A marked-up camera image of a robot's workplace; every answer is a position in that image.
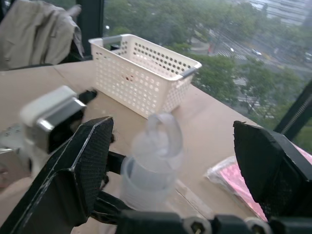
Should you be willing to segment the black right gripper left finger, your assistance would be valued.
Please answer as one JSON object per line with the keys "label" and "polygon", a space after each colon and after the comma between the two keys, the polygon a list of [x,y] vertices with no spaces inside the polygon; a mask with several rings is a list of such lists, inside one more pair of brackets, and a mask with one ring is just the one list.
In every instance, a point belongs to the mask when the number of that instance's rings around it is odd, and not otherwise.
{"label": "black right gripper left finger", "polygon": [[2,234],[69,234],[94,209],[111,143],[112,117],[89,120],[56,150],[2,224]]}

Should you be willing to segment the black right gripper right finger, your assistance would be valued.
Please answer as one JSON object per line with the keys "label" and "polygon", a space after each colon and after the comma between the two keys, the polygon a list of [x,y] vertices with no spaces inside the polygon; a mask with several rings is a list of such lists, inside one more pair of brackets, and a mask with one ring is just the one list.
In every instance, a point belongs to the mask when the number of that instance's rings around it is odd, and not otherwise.
{"label": "black right gripper right finger", "polygon": [[236,161],[266,218],[312,216],[312,164],[283,135],[236,120]]}

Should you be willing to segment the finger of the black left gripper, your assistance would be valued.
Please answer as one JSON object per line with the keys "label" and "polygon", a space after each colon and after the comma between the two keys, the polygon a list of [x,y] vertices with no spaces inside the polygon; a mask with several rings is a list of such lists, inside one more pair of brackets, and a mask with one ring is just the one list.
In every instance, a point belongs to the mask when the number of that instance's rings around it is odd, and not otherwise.
{"label": "finger of the black left gripper", "polygon": [[125,158],[126,158],[125,155],[109,151],[107,156],[105,172],[113,172],[117,175],[121,174],[121,166]]}
{"label": "finger of the black left gripper", "polygon": [[99,191],[95,196],[93,219],[97,221],[119,221],[121,213],[125,210],[133,211],[119,198]]}

